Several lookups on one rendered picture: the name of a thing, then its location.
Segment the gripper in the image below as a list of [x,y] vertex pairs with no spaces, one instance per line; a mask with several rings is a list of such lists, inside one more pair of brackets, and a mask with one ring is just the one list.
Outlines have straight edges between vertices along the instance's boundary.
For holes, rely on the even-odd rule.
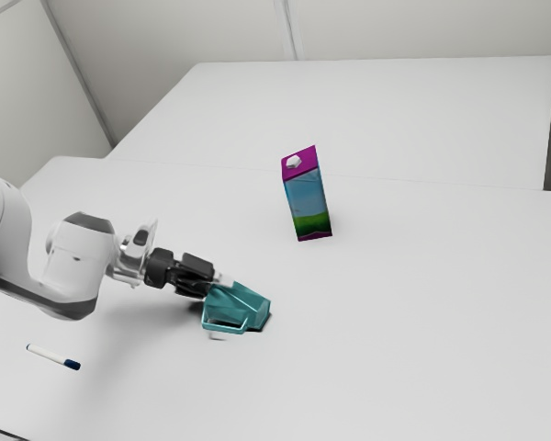
[[[176,275],[178,268],[185,276]],[[172,251],[159,247],[154,248],[147,258],[143,281],[157,289],[171,284],[176,294],[198,300],[208,295],[212,285],[225,288],[234,285],[233,277],[219,272],[209,261],[189,253],[183,253],[179,261]]]

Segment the teal faceted mug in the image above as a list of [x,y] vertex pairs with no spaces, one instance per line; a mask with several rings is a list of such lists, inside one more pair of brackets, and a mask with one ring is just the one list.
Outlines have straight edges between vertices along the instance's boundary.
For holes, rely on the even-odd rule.
[[234,282],[230,288],[213,285],[204,300],[202,327],[211,332],[260,332],[270,315],[271,300]]

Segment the purple topped drink carton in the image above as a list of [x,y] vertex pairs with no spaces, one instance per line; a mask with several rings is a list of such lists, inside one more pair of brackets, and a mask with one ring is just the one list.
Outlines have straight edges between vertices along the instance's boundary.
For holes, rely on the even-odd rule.
[[331,237],[316,146],[282,158],[281,176],[298,241]]

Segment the white pen with blue cap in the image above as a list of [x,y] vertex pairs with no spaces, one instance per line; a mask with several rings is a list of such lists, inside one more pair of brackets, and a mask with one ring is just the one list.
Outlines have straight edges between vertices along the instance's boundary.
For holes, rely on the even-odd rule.
[[81,364],[79,362],[73,359],[70,359],[66,356],[61,356],[59,354],[53,353],[52,351],[47,350],[43,347],[40,347],[34,344],[28,344],[26,346],[26,349],[32,354],[49,359],[50,361],[57,363],[59,365],[65,366],[69,369],[78,371],[81,368]]

